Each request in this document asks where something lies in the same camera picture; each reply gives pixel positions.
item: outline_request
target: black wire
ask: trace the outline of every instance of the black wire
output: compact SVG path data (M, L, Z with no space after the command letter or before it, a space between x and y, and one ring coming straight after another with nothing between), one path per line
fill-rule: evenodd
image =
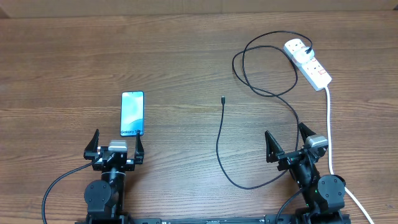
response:
M289 198L279 209L278 214L275 217L275 224L278 224L278 219L280 217L280 214L284 211L285 207L295 198L297 197L299 194L301 194L306 188L303 187L300 190L298 190L298 192L296 192L296 194L293 194L293 196L291 196L291 198Z
M296 121L297 121L297 138L296 138L296 147L295 147L295 150L297 151L297 149L298 149L298 147L299 147L299 138L300 138L299 116L297 115L297 113L296 113L296 111L293 109L293 107L292 107L288 102L286 102L284 99L282 99L282 98L280 97L280 95L283 95L283 94L289 92L290 90L292 90L292 89L296 86L297 80L299 79L299 77L298 77L298 75L297 75L297 69L296 69L296 67L295 67L295 65L294 65L294 63L293 63L293 61L292 61L292 59L290 59L290 57L289 57L282 49L280 49L280 48L278 48L278 47L271 46L271 45L259 45L259 46L256 46L256 47L248 48L249 45L250 45L251 43L253 43L255 40L257 40L258 38L264 37L265 35L269 35L269 34L275 34L275 33L289 33L289 34L295 34L295 35L299 35L299 36L301 36L301 37L304 37L304 38L306 38L306 39L311 43L311 47L306 51L306 53L309 53L309 52L312 50L312 41L311 41L308 37L306 37L306 36L304 36L304 35L302 35L302 34L299 34L299 33L293 32L293 31L286 31L286 30L278 30L278 31L268 32L268 33L266 33L266 34L262 34L262 35L260 35L260 36L258 36L258 37L256 37L256 38L252 39L252 40L245 46L245 48L244 48L243 51L237 53L237 54L233 57L233 59L232 59L232 70L233 70L235 76L236 76L243 84L245 84L245 85L247 85L248 87L250 87L250 89L251 89L255 94L258 94L258 95L263 96L263 97L276 97L276 98L280 99L282 102L284 102L284 103L293 111L293 114L294 114L294 116L295 116L295 118L296 118ZM263 90L263 89L260 89L260 88L258 88L258 87L254 87L254 86L252 86L252 85L250 84L249 79L248 79L248 76L246 75L246 71L245 71L245 69L244 69L244 55L245 55L245 53L246 53L247 51L249 51L249 50L260 49L260 48L273 48L273 49L277 49L277 50L279 50L280 52L282 52L282 53L286 56L286 58L289 60L290 64L292 64L293 70L294 70L294 73L295 73L295 82L294 82L294 84L293 84L289 89L283 91L282 93L275 94L275 93L272 93L272 92L270 92L270 91ZM239 77L239 75L236 73L236 70L235 70L234 61L235 61L235 58L236 58L238 55L240 55L240 54L243 54L243 55L242 55L242 69L243 69L243 75L244 75L244 78L245 78L246 82L244 82L244 81ZM257 90L258 90L258 91L262 91L262 92L264 92L264 93L268 93L268 95L259 93ZM239 187L240 189L244 189L244 190L252 190L252 189L257 189L257 188L259 188L259 187L263 187L263 186L265 186L265 185L267 185L267 184L269 184L269 183L272 183L273 181L277 180L279 177L282 177L282 176L287 172L287 170L283 171L283 173L281 173L280 175L278 175L278 176L275 177L274 179L272 179L272 180L270 180L270 181L267 181L267 182L265 182L265 183L263 183L263 184L254 186L254 187L243 187L243 186L240 186L240 185L236 184L235 182L233 182L233 181L231 180L231 178L229 178L228 174L227 174L227 173L225 172L225 170L224 170L223 165L221 164L220 156L218 155L218 141L220 140L221 128L222 128L222 126L223 126L224 104L225 104L225 101L222 101L222 104L223 104L223 112L222 112L222 114L221 114L220 130L218 131L218 137L217 137L217 142L216 142L216 154L217 154L218 163L220 164L221 170L223 171L225 177L226 177L233 185Z
M76 169L74 169L74 170L71 170L71 171L67 172L66 174L62 174L62 175L61 175L60 177L58 177L54 182L52 182L52 184L48 187L47 191L45 192L44 197L43 197L43 202L42 202L42 218L43 218L43 223L44 223L44 224L47 224L47 219L45 218L45 201L46 201L46 199L47 199L47 196L49 196L49 193L50 193L52 187L54 187L54 185L55 185L58 181L60 181L61 179L63 179L64 177L66 177L66 176L68 176L68 175L70 175L70 174L72 174L72 173L74 173L74 172L77 172L77 171L79 171L79 170L82 170L82 169L84 169L84 168L87 168L87 167L93 165L94 163L96 163L96 162L97 162L99 159L101 159L101 158L102 158L102 154L100 154L95 160L93 160L93 162L91 162L91 163L89 163L89 164L86 164L86 165L84 165L84 166L81 166L81 167L79 167L79 168L76 168Z
M221 170L223 171L225 177L226 177L233 185L239 187L240 189L244 189L244 190L257 189L257 188L259 188L259 187L262 187L262 186L265 186L265 185L267 185L267 184L269 184L269 183L272 183L273 181L277 180L279 177L282 177L282 176L287 172L287 170L283 171L283 173L279 174L279 175L278 175L277 177L275 177L274 179L272 179L272 180L270 180L270 181L268 181L268 182L266 182L266 183L263 183L263 184L254 186L254 187L242 187L242 186L240 186L240 185L238 185L238 184L235 184L235 182L233 182L233 181L231 180L231 178L228 177L228 174L225 172L224 167L223 167L223 165L221 164L220 156L218 155L218 141L220 140L221 128L223 127L223 120L224 120L224 106L225 106L225 103L222 103L222 104L223 104L223 111L222 111L222 113L221 113L220 129L218 130L218 136L217 136L217 142L216 142L216 154L217 154L218 164L220 165Z

